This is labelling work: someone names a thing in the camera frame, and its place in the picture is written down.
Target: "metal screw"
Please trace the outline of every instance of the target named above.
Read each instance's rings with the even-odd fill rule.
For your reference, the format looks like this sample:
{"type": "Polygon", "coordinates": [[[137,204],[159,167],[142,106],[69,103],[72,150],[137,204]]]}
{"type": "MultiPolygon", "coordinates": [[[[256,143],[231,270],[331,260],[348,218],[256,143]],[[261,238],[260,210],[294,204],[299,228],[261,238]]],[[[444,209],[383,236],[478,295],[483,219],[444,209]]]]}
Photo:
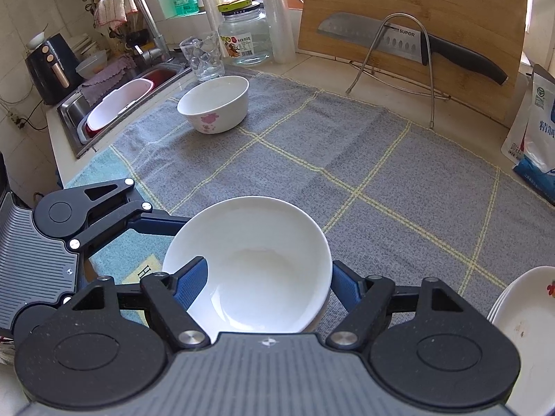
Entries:
{"type": "Polygon", "coordinates": [[[187,346],[196,346],[202,343],[206,339],[206,336],[197,330],[187,330],[186,332],[180,333],[178,339],[187,346]]]}
{"type": "Polygon", "coordinates": [[[351,332],[335,332],[332,333],[330,339],[338,346],[352,346],[359,340],[359,337],[351,332]]]}

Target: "stainless steel sink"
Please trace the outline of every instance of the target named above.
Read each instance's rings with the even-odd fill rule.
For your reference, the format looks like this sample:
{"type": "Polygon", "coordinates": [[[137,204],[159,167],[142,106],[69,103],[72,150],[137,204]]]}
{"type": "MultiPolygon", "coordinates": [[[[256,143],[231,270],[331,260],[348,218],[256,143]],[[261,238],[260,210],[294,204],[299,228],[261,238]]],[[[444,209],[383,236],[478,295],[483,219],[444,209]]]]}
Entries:
{"type": "Polygon", "coordinates": [[[70,97],[58,107],[58,113],[62,119],[62,124],[76,158],[83,156],[87,150],[96,145],[113,127],[122,120],[125,120],[138,107],[162,92],[168,86],[171,86],[190,71],[191,69],[181,62],[162,62],[145,72],[140,74],[136,73],[136,76],[132,76],[132,78],[151,79],[154,82],[154,88],[143,98],[137,100],[134,105],[129,107],[94,137],[89,137],[83,129],[86,118],[94,107],[90,107],[81,92],[77,91],[73,95],[70,95],[70,97]]]}

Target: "wooden cutting board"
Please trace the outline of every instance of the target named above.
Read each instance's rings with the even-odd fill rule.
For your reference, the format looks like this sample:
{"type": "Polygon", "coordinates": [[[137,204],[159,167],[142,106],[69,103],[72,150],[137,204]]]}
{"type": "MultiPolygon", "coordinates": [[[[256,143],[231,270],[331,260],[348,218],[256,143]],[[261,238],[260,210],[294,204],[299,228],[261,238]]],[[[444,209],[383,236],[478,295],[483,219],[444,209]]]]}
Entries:
{"type": "MultiPolygon", "coordinates": [[[[382,20],[394,12],[415,16],[430,34],[443,37],[490,58],[509,76],[494,81],[462,69],[433,54],[435,87],[497,120],[503,120],[516,83],[524,43],[527,0],[305,0],[299,48],[363,62],[367,49],[320,35],[316,29],[335,12],[351,12],[382,20]]],[[[409,19],[392,23],[417,29],[409,19]]],[[[427,67],[375,52],[371,64],[429,84],[427,67]]]]}

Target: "towel on faucet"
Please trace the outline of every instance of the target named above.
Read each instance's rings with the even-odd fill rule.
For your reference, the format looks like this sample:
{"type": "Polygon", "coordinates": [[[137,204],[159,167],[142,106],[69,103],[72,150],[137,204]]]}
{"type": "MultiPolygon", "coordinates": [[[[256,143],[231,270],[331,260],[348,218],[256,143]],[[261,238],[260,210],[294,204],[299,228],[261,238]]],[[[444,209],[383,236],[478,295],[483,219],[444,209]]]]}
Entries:
{"type": "Polygon", "coordinates": [[[127,14],[139,12],[134,0],[100,0],[94,13],[96,26],[115,30],[127,21],[127,14]]]}

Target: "kitchen knife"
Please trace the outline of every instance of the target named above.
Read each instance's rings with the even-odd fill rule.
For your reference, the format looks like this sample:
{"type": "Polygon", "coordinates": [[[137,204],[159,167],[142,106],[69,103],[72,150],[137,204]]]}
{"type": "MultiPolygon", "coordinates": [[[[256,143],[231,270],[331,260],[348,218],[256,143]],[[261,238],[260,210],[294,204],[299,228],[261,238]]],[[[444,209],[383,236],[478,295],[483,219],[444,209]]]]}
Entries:
{"type": "MultiPolygon", "coordinates": [[[[325,36],[370,48],[381,24],[382,21],[363,15],[336,12],[324,20],[317,31],[325,36]]],[[[509,79],[496,63],[484,55],[431,34],[428,37],[432,53],[440,54],[463,69],[487,76],[500,86],[509,79]]],[[[418,30],[387,23],[376,49],[428,65],[426,37],[418,30]]]]}

